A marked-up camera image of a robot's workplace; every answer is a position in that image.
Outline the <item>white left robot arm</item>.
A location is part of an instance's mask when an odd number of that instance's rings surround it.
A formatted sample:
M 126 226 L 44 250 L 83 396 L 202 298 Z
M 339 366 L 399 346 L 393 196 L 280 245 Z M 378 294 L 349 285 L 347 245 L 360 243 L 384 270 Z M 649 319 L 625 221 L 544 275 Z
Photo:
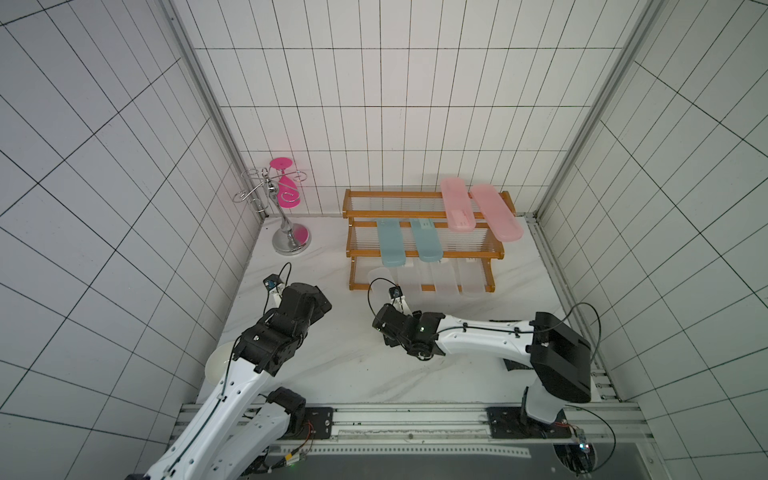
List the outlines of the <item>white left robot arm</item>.
M 332 305 L 305 283 L 273 290 L 277 306 L 234 342 L 224 372 L 189 425 L 145 473 L 130 479 L 237 479 L 280 438 L 304 431 L 306 399 L 279 387 L 255 416 L 231 431 L 280 368 L 294 357 L 312 324 Z

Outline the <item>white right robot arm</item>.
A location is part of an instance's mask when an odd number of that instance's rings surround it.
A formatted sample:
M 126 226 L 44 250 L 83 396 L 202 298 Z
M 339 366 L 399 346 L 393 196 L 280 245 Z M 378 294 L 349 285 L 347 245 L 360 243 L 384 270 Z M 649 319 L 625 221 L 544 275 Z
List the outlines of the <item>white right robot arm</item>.
M 592 399 L 592 345 L 551 313 L 526 321 L 474 321 L 438 312 L 406 314 L 383 305 L 372 326 L 390 347 L 421 361 L 435 356 L 487 355 L 531 369 L 536 378 L 524 392 L 525 416 L 553 424 L 569 403 Z

